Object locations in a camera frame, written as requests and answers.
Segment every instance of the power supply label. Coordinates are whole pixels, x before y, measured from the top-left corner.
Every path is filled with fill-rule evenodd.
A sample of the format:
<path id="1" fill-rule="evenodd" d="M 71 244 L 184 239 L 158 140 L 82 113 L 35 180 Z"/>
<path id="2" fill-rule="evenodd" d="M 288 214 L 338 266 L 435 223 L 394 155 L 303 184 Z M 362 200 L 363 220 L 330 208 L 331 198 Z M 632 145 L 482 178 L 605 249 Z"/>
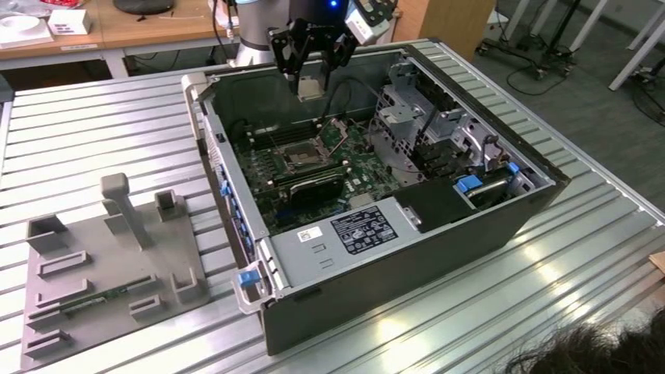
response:
<path id="1" fill-rule="evenodd" d="M 399 237 L 378 206 L 331 223 L 352 255 L 358 255 Z"/>

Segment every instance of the white label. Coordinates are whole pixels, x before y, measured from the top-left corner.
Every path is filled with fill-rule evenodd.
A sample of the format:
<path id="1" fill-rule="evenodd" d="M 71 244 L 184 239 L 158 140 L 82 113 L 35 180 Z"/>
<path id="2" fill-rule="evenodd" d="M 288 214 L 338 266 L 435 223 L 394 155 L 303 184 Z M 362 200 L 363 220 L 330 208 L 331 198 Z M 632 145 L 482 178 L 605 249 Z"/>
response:
<path id="1" fill-rule="evenodd" d="M 68 45 L 67 47 L 60 47 L 60 51 L 79 51 L 82 49 L 95 49 L 95 48 L 98 48 L 96 44 Z"/>
<path id="2" fill-rule="evenodd" d="M 323 236 L 322 228 L 319 226 L 299 232 L 299 239 L 302 243 L 306 243 L 308 240 L 312 240 L 319 236 Z"/>

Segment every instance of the slotted metal surface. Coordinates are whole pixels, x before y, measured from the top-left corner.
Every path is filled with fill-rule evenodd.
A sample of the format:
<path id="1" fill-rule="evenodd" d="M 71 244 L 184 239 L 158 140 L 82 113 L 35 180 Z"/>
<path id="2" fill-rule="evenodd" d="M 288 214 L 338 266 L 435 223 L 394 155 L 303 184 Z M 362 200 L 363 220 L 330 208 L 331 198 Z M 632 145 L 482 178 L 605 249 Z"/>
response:
<path id="1" fill-rule="evenodd" d="M 639 318 L 663 304 L 663 274 L 648 261 L 665 245 L 663 214 L 454 52 L 415 45 L 573 179 L 508 245 L 268 357 L 230 285 L 234 257 L 188 133 L 182 73 L 20 92 L 0 125 L 0 373 L 20 371 L 26 221 L 103 214 L 98 181 L 118 171 L 135 204 L 160 189 L 187 197 L 215 300 L 40 372 L 483 372 L 556 326 Z"/>

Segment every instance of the green circuit board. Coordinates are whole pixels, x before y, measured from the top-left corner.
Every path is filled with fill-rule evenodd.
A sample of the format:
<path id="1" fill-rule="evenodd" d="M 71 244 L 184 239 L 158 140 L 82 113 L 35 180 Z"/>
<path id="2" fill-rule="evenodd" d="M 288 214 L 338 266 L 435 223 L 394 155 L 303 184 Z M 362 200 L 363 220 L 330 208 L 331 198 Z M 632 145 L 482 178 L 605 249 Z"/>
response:
<path id="1" fill-rule="evenodd" d="M 368 149 L 366 128 L 355 122 L 346 124 L 347 140 L 343 143 L 343 131 L 328 123 L 318 138 L 264 150 L 236 149 L 240 167 L 272 235 L 380 200 L 400 187 L 384 162 Z M 311 171 L 319 168 L 327 170 L 312 174 Z M 291 186 L 339 175 L 344 176 L 344 187 L 338 198 L 299 209 L 290 207 Z M 276 182 L 286 178 L 292 180 L 288 183 Z"/>

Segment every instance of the gray plastic stand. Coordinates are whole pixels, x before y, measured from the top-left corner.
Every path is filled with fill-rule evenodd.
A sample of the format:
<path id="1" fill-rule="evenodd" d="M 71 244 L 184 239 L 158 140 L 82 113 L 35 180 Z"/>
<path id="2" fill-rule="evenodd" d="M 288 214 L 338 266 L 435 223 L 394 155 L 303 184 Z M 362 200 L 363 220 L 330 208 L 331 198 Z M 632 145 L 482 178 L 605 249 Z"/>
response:
<path id="1" fill-rule="evenodd" d="M 110 216 L 28 222 L 22 368 L 35 369 L 208 300 L 186 201 L 131 206 L 124 175 L 102 179 Z"/>

